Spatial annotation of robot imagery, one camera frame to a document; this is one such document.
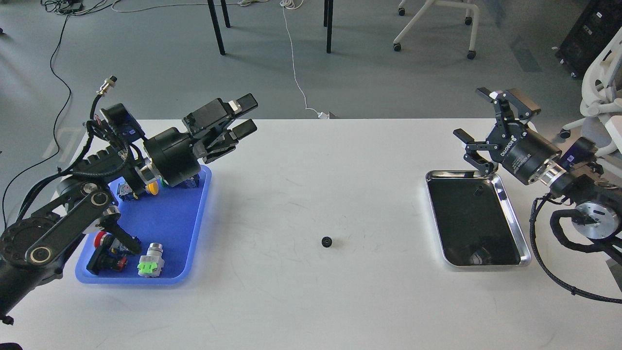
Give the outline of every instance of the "white table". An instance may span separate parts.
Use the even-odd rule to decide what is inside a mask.
[[[142,120],[148,136],[181,122]],[[425,189],[433,169],[470,169],[462,127],[492,119],[256,120],[210,164],[208,209],[188,278],[175,286],[38,287],[0,340],[24,349],[619,349],[622,306],[561,289],[533,261],[458,272],[443,260]],[[527,233],[546,187],[499,172]],[[563,248],[538,221],[559,277],[619,297],[602,255]],[[322,247],[324,236],[333,246]]]

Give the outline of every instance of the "robotic arm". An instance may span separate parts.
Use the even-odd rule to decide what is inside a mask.
[[[58,185],[58,198],[28,218],[23,218],[28,205],[22,206],[17,222],[0,235],[2,322],[13,323],[7,314],[28,292],[62,277],[65,263],[92,224],[111,233],[131,253],[141,252],[140,242],[117,224],[121,214],[108,183],[123,177],[136,194],[145,192],[145,187],[158,179],[170,186],[180,184],[199,172],[197,159],[210,163],[233,151],[239,140],[257,130],[252,120],[228,129],[235,119],[256,107],[257,101],[251,94],[228,103],[218,98],[183,118],[187,132],[170,128],[149,139],[122,104],[102,109],[105,120],[97,121],[96,129],[110,146],[86,159],[79,157],[70,166],[70,173],[59,174],[69,176]],[[133,142],[138,139],[144,141],[146,158],[140,151],[137,158],[132,154],[132,148],[137,149]],[[31,190],[27,200],[38,192],[36,187],[51,180],[45,181]],[[58,207],[64,207],[67,214],[56,214],[53,210]]]
[[[596,147],[580,138],[562,156],[559,148],[531,130],[527,122],[541,109],[517,90],[491,92],[478,89],[494,106],[496,124],[486,141],[475,141],[462,129],[453,134],[466,144],[464,158],[483,174],[497,171],[501,164],[525,185],[536,181],[550,188],[553,197],[565,197],[574,209],[557,210],[550,219],[557,240],[567,248],[585,253],[605,252],[622,265],[622,191],[601,178],[602,167],[596,163]],[[491,161],[479,151],[487,151]],[[563,217],[592,243],[571,242],[560,225]]]

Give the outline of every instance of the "gray floor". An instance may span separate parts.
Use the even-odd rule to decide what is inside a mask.
[[[405,17],[397,15],[397,0],[336,0],[332,54],[325,52],[322,0],[305,0],[286,15],[297,78],[311,108],[340,118],[493,117],[475,88],[516,87],[540,104],[543,113],[534,123],[553,139],[563,124],[580,117],[580,81],[570,78],[551,48],[561,44],[587,2],[475,1],[481,9],[475,60],[466,59],[470,27],[464,12],[445,7],[432,8],[402,40],[402,51],[393,51],[393,38],[422,0],[407,3]],[[116,8],[172,3],[183,2],[124,0]],[[218,54],[207,6],[130,14],[107,9],[70,18],[54,61],[73,90],[57,126],[62,151],[11,186],[7,214],[15,216],[33,183],[68,164],[95,91],[110,75],[118,85],[99,107],[121,102],[137,119],[181,118],[216,97],[248,92],[259,102],[251,118],[316,118],[304,109],[294,82],[278,0],[228,8],[233,27],[225,28],[220,17],[226,56]],[[6,33],[0,37],[1,190],[53,150],[53,121],[68,92],[50,72],[49,60],[63,21],[38,1],[0,4]]]

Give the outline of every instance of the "stainless steel tray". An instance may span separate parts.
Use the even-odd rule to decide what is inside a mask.
[[[497,174],[430,171],[425,176],[445,260],[454,267],[524,266],[531,254]]]

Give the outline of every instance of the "black table leg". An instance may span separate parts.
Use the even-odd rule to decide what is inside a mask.
[[[333,0],[325,0],[328,2],[328,34],[326,38],[326,53],[330,53],[331,41],[333,39]]]
[[[225,46],[223,45],[223,37],[222,35],[220,35],[220,26],[218,25],[218,18],[216,17],[214,0],[207,0],[207,5],[210,8],[211,23],[214,25],[214,33],[216,34],[218,50],[220,51],[221,55],[225,55]]]
[[[223,17],[225,18],[225,27],[231,28],[231,24],[229,23],[229,11],[227,11],[227,3],[225,0],[220,0],[220,7],[223,8]]]
[[[324,0],[324,26],[326,27],[328,24],[326,23],[328,19],[328,0]]]

